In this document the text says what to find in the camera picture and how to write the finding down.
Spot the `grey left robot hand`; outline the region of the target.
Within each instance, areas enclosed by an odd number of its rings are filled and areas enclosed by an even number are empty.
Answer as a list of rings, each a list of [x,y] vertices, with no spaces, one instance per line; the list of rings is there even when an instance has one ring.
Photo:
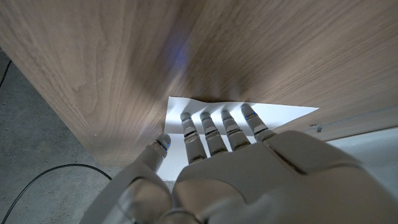
[[[157,175],[171,145],[160,134],[96,197],[83,223],[396,223],[397,200],[349,154],[307,134],[271,131],[247,104],[249,142],[228,111],[228,143],[208,113],[201,140],[180,116],[188,165],[169,189]]]

